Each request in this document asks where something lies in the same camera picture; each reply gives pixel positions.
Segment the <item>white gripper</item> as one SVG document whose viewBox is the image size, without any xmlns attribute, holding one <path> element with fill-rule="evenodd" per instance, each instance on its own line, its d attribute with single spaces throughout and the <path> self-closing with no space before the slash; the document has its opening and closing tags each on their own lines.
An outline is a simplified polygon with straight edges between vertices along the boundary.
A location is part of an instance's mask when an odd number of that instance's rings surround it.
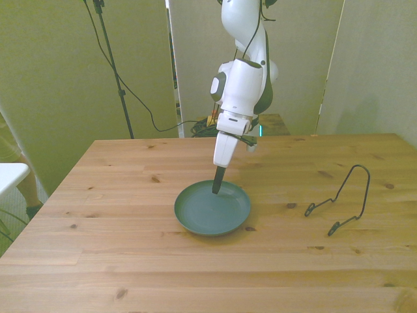
<svg viewBox="0 0 417 313">
<path fill-rule="evenodd" d="M 216 137 L 213 163 L 217 166 L 212 184 L 212 193 L 218 194 L 222 185 L 226 168 L 228 167 L 239 139 L 224 132 L 219 132 Z"/>
</svg>

